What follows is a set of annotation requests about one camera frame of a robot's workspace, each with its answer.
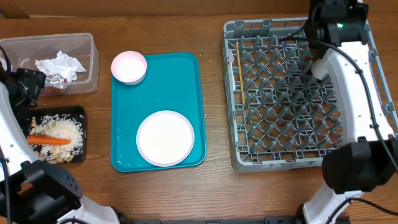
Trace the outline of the wooden skewer stick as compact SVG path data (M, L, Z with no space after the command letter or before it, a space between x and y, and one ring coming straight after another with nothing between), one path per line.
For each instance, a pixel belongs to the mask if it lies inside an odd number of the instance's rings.
M239 82L240 82L240 87L241 87L241 97L242 97L242 104L243 106L246 104L246 98L245 98L245 93L244 93L244 82L243 82L243 74L242 74L242 68L241 68L241 57L240 57L240 51L239 51L239 41L236 41L236 54L237 54L237 64L238 64L238 70L239 70Z

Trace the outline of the white plastic fork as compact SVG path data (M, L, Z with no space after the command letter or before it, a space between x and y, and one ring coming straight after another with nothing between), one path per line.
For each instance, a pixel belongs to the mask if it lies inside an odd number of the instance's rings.
M231 72L231 79L232 79L232 86L233 86L233 91L236 91L236 84L235 84L235 80L234 80L234 68L233 68L233 62L234 62L234 54L233 51L231 49L228 50L229 53L229 69Z

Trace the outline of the white paper cup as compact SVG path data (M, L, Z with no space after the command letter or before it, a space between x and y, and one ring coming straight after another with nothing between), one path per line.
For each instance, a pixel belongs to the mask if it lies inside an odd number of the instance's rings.
M326 69L326 60L320 58L316 59L312 63L311 72L316 79L322 80L328 74L328 70Z

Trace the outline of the white napkin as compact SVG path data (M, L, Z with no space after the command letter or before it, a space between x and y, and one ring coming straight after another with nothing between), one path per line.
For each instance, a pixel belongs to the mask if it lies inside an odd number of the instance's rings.
M75 57L70 57L61 50L53 59L36 60L35 66L46 75L59 74L67 82L76 81L78 73L86 72L86 69Z

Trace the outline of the red snack wrapper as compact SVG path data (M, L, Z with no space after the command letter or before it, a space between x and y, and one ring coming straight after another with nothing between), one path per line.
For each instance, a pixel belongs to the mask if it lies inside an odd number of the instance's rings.
M61 75L47 75L45 79L45 87L53 87L58 89L66 89L67 82Z

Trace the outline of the orange carrot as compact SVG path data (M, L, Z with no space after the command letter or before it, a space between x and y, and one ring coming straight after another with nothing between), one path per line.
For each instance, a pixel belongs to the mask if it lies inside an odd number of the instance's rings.
M29 144L41 144L41 145L66 145L70 144L68 139L51 138L47 136L31 135L27 136L27 142Z

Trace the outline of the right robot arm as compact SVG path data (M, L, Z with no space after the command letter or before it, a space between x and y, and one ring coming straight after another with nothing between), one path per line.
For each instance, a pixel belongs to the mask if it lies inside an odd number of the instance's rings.
M322 162L324 182L302 208L306 223L335 223L352 202L397 173L397 138L384 116L370 63L368 5L312 1L305 35L317 52L313 76L335 88L343 140Z

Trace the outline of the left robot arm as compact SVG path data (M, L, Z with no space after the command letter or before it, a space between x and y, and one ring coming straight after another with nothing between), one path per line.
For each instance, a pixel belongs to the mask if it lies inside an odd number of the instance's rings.
M29 146L1 71L1 216L8 223L129 223L113 207L84 196L68 170L41 161Z

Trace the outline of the grey plastic dishwasher rack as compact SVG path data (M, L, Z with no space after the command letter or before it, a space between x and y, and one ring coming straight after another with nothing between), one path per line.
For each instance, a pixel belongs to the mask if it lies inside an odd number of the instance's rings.
M231 165L236 172L318 167L343 129L330 77L310 73L315 54L303 41L305 18L229 21L221 51ZM246 104L243 106L236 41ZM229 53L234 54L233 91Z

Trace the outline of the black plastic waste tray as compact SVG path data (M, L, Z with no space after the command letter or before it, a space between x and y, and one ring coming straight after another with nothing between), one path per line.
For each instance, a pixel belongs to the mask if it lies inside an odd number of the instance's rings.
M66 114L66 113L83 113L85 115L85 110L82 106L63 106L58 108L44 108L38 110L29 111L28 118L26 119L26 124L23 127L23 133L27 135L27 129L30 126L30 119L33 116L45 116L45 115L54 115L54 114Z

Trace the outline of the teal plastic serving tray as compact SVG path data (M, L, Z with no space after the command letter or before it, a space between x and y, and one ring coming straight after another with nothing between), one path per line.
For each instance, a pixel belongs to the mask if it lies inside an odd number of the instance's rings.
M146 76L137 85L112 80L111 163L119 172L157 170L139 153L140 124L152 113L178 112L193 126L195 143L178 168L200 165L206 157L205 115L197 58L188 52L146 55Z

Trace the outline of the pink round plate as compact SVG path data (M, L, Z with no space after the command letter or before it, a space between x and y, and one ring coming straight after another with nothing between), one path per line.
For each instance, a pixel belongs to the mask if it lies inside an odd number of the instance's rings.
M140 124L136 145L140 155L157 167L181 163L195 143L193 126L184 115L163 110L149 115Z

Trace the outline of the clear plastic storage bin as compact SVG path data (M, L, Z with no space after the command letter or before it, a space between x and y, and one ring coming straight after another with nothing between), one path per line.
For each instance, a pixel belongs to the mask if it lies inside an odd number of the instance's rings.
M98 89L99 54L89 33L39 35L1 40L11 68L44 72L41 94L71 95Z

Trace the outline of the rice and food scraps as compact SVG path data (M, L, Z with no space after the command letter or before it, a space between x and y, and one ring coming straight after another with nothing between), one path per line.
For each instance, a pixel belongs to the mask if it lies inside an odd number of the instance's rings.
M68 139L66 145L30 144L40 160L51 164L80 162L86 153L85 115L66 113L33 116L27 129L27 136L39 135Z

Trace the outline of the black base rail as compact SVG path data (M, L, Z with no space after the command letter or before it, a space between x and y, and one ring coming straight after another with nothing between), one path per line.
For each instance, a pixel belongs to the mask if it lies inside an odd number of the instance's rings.
M130 224L296 224L305 223L295 216L268 216L262 219L216 219L216 220L159 220L126 219Z

